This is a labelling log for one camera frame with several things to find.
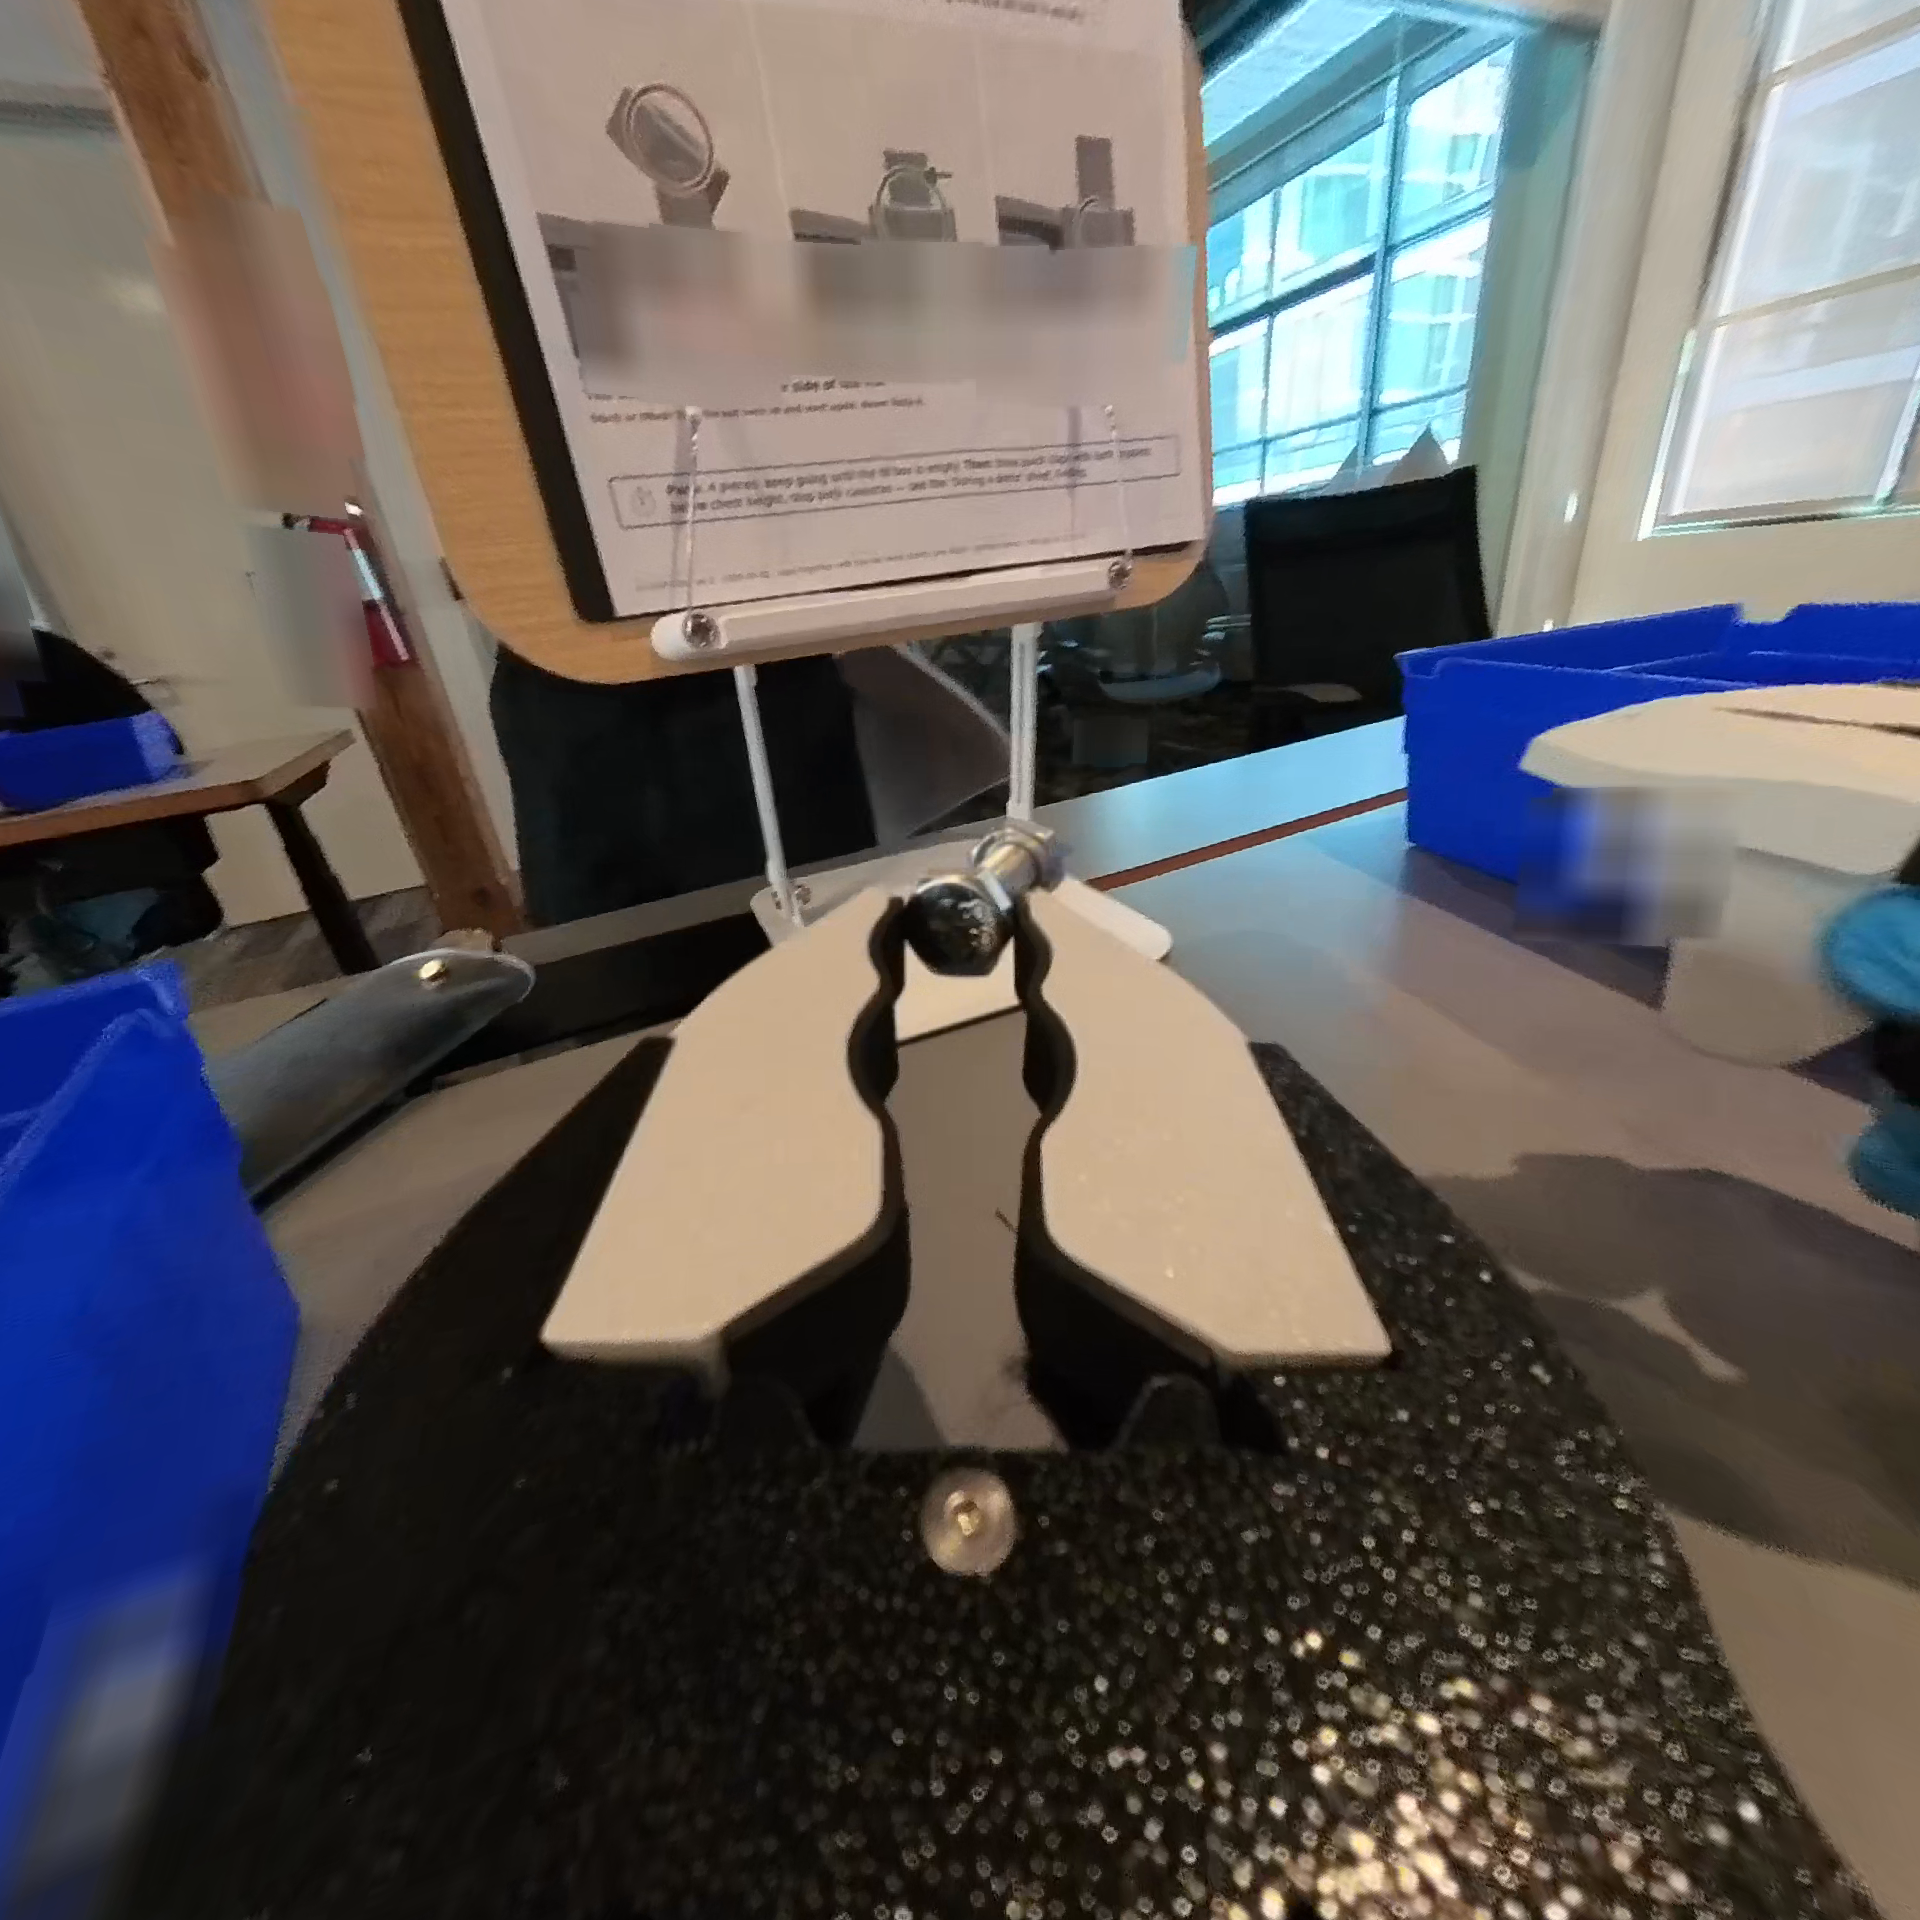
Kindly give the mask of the silver hex bolt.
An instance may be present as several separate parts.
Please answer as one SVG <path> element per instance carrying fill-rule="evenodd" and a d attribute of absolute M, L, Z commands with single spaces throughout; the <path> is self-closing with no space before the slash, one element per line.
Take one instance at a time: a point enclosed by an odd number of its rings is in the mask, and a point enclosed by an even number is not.
<path fill-rule="evenodd" d="M 917 880 L 900 907 L 902 940 L 932 974 L 984 976 L 1016 938 L 1023 902 L 966 863 Z"/>

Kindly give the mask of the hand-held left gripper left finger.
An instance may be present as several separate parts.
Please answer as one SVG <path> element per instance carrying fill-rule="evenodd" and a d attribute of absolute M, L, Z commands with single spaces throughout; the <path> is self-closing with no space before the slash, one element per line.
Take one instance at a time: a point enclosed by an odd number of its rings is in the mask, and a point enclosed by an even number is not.
<path fill-rule="evenodd" d="M 679 1024 L 543 1320 L 550 1353 L 728 1370 L 878 1256 L 900 1212 L 900 987 L 897 902 L 869 887 Z"/>

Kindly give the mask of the black mesh office chair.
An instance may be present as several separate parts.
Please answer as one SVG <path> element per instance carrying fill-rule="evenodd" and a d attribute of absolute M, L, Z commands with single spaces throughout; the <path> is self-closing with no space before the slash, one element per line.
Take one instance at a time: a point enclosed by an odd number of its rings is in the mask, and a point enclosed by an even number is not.
<path fill-rule="evenodd" d="M 1396 718 L 1404 654 L 1494 635 L 1474 466 L 1256 496 L 1241 532 L 1255 752 Z"/>

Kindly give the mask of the window with white blind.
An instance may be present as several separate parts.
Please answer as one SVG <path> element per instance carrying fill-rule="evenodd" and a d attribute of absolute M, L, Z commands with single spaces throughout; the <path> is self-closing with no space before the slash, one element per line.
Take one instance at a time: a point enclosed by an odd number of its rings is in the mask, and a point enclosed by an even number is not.
<path fill-rule="evenodd" d="M 1916 513 L 1917 6 L 1765 6 L 1642 532 Z"/>

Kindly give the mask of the brown wooden post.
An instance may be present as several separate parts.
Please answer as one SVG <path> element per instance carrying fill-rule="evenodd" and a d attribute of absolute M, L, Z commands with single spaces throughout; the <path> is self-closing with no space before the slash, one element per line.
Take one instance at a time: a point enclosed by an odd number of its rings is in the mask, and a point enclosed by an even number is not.
<path fill-rule="evenodd" d="M 368 455 L 362 385 L 317 234 L 276 200 L 202 6 L 77 6 L 184 294 L 188 354 L 246 506 L 345 521 L 393 641 L 354 710 L 426 894 L 455 929 L 520 929 L 506 855 L 448 703 Z"/>

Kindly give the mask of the printed instruction sheet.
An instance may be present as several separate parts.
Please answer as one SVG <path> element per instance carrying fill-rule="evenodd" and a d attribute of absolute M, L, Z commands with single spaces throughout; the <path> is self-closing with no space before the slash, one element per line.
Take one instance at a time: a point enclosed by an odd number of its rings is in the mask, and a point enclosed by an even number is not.
<path fill-rule="evenodd" d="M 444 6 L 617 618 L 1205 530 L 1176 6 Z"/>

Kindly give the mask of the blue plastic bin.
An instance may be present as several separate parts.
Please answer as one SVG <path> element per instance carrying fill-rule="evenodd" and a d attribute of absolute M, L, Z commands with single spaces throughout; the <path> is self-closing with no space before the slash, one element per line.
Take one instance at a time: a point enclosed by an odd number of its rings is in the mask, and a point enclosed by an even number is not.
<path fill-rule="evenodd" d="M 1917 606 L 1801 606 L 1749 619 L 1686 608 L 1399 656 L 1408 842 L 1514 882 L 1545 783 L 1526 745 L 1668 697 L 1805 684 L 1916 682 Z"/>
<path fill-rule="evenodd" d="M 2 1018 L 2 1907 L 96 1915 L 206 1711 L 298 1315 L 172 966 Z"/>

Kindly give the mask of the wooden side table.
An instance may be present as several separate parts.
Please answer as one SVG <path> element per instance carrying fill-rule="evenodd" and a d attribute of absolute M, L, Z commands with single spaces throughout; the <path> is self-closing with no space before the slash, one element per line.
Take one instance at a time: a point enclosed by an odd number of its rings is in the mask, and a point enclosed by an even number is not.
<path fill-rule="evenodd" d="M 354 743 L 348 732 L 329 732 L 230 745 L 151 786 L 119 790 L 60 808 L 4 811 L 2 851 L 54 846 L 176 819 L 209 822 L 238 809 L 264 809 L 336 969 L 343 976 L 368 974 L 378 966 L 368 930 L 303 819 L 303 804 L 324 790 L 332 763 Z"/>

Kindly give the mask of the person's right hand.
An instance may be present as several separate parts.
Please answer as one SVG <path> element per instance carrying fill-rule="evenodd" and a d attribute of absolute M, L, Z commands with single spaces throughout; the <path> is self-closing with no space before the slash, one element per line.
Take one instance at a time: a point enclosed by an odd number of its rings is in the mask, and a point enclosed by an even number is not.
<path fill-rule="evenodd" d="M 1857 1192 L 1917 1218 L 1917 892 L 1890 884 L 1850 902 L 1825 926 L 1828 986 L 1868 1023 L 1871 1118 L 1846 1159 Z"/>

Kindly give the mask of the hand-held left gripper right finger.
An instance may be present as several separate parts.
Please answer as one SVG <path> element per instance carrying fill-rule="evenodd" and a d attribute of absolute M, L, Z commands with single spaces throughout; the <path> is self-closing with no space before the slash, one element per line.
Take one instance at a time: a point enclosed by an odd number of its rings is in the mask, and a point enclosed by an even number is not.
<path fill-rule="evenodd" d="M 1054 894 L 1023 902 L 1040 1231 L 1074 1281 L 1223 1375 L 1380 1364 L 1384 1327 L 1233 1019 Z"/>

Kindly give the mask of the small blue bin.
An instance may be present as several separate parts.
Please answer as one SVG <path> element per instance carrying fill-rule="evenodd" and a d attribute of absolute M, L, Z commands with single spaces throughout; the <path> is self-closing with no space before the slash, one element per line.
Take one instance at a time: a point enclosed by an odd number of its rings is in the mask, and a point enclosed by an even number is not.
<path fill-rule="evenodd" d="M 157 712 L 72 728 L 13 729 L 2 735 L 2 809 L 60 809 L 161 784 L 183 768 L 183 743 Z"/>

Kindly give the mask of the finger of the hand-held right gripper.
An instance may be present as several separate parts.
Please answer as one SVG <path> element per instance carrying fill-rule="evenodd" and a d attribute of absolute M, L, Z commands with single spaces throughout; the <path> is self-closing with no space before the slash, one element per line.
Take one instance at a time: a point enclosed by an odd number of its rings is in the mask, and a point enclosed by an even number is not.
<path fill-rule="evenodd" d="M 1916 723 L 1830 715 L 1596 715 L 1536 736 L 1522 774 L 1630 790 L 1712 823 L 1740 852 L 1887 876 L 1916 848 Z"/>
<path fill-rule="evenodd" d="M 1674 695 L 1631 712 L 1641 729 L 1710 729 L 1727 723 L 1769 723 L 1798 729 L 1916 729 L 1917 686 L 1792 684 Z"/>

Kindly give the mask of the dark framed window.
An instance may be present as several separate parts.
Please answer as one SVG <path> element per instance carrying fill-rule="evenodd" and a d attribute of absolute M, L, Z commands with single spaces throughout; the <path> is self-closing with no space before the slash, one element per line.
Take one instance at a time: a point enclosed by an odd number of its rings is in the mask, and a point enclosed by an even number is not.
<path fill-rule="evenodd" d="M 1522 27 L 1290 6 L 1201 80 L 1214 500 L 1465 462 Z"/>

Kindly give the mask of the grey metal clamp lever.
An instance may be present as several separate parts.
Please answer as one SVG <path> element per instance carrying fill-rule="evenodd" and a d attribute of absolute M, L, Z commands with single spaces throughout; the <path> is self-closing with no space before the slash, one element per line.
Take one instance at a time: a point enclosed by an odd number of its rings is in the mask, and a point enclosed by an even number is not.
<path fill-rule="evenodd" d="M 206 1064 L 246 1200 L 268 1208 L 533 992 L 505 951 L 438 947 L 354 976 Z"/>

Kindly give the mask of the cluster of grey office chairs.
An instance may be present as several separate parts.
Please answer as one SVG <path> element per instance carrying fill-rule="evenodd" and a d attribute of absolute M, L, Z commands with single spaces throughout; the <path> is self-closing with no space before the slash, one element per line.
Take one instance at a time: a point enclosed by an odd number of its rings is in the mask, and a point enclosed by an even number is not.
<path fill-rule="evenodd" d="M 1230 595 L 1212 561 L 1150 608 L 1048 619 L 1040 676 L 1064 715 L 1070 763 L 1128 774 L 1146 763 L 1153 714 L 1223 680 L 1218 623 Z"/>

